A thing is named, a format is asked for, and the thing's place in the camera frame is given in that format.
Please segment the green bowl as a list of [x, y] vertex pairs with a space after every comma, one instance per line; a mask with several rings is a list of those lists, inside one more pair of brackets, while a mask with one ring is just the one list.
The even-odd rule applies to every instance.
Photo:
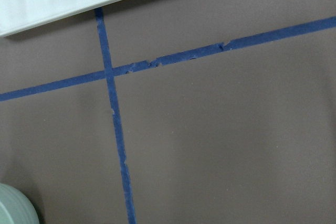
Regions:
[[1, 223], [40, 223], [30, 200], [16, 188], [2, 183]]

